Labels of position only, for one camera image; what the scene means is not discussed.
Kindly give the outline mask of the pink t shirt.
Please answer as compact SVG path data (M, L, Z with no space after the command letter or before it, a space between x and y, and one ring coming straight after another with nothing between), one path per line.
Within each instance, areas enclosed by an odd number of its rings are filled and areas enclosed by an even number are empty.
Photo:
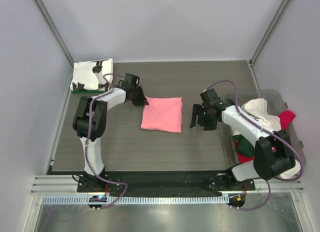
M146 99L148 105L142 111L141 129L178 134L182 132L182 97Z

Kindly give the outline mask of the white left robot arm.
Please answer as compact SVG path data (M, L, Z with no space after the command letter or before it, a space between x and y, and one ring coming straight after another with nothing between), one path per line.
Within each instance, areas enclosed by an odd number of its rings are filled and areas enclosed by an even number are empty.
M85 161L83 175L78 179L78 192L101 192L109 183L105 178L101 149L108 111L127 101L137 107L149 104L140 77L135 74L126 73L117 85L106 80L103 86L105 92L80 98L72 123L81 141Z

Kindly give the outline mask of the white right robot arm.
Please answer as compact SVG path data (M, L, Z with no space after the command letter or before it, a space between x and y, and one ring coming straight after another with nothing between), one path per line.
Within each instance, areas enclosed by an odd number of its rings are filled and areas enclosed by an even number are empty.
M204 131L214 131L219 122L237 130L254 148L254 159L226 170L225 183L236 190L244 181L261 178L268 181L297 165L289 134L272 130L247 115L236 101L221 99L211 88L204 90L201 104L192 107L190 128L199 125Z

